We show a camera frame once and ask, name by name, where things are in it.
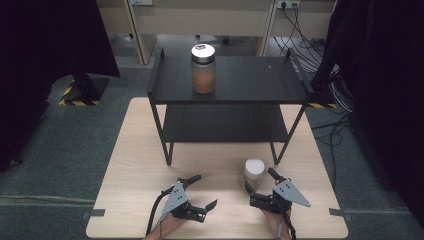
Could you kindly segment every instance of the gray carpet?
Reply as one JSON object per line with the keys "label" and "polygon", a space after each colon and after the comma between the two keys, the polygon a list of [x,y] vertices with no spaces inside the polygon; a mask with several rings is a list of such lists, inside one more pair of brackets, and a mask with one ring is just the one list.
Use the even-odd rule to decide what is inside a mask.
{"label": "gray carpet", "polygon": [[[99,106],[59,106],[70,83],[52,86],[50,106],[22,152],[23,164],[0,173],[0,239],[88,239],[85,228],[128,104],[146,96],[150,69],[120,69]],[[307,109],[311,126],[337,122],[344,113]],[[349,228],[347,239],[424,239],[424,231],[393,191],[385,190],[362,154],[349,124],[334,135],[335,193]],[[324,136],[333,127],[314,130]],[[329,138],[317,140],[329,178]],[[25,196],[17,199],[11,196]]]}

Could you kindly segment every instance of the glass jar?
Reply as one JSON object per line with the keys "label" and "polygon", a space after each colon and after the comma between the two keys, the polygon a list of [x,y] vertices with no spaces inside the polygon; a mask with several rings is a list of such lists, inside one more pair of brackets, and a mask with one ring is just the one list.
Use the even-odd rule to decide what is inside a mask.
{"label": "glass jar", "polygon": [[261,177],[265,170],[265,164],[261,159],[251,158],[244,164],[244,170],[241,176],[241,189],[246,191],[245,182],[247,181],[256,192],[261,183]]}
{"label": "glass jar", "polygon": [[193,88],[198,93],[210,93],[215,89],[215,48],[198,44],[191,49]]}

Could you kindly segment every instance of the wooden table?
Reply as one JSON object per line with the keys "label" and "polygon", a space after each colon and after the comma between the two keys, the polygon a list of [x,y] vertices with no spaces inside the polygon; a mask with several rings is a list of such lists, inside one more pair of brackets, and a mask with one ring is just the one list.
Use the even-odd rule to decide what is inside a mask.
{"label": "wooden table", "polygon": [[[164,114],[164,106],[158,111]],[[298,106],[283,105],[285,121],[291,124]],[[276,171],[293,183],[312,204],[293,204],[292,223],[298,238],[345,238],[348,230],[343,217],[330,215],[339,209],[330,181],[305,116]],[[188,188],[189,201],[204,207],[218,199],[218,205],[204,223],[189,221],[170,239],[273,239],[260,210],[249,206],[249,196],[241,190],[244,162],[261,158],[273,166],[269,143],[180,143],[174,146],[171,166],[163,161],[159,136],[147,98],[131,101],[113,151],[94,211],[87,226],[91,238],[144,237],[150,211],[162,190],[178,177],[201,174],[202,179]],[[273,179],[265,174],[259,188],[271,194]],[[158,207],[154,224],[166,198]]]}

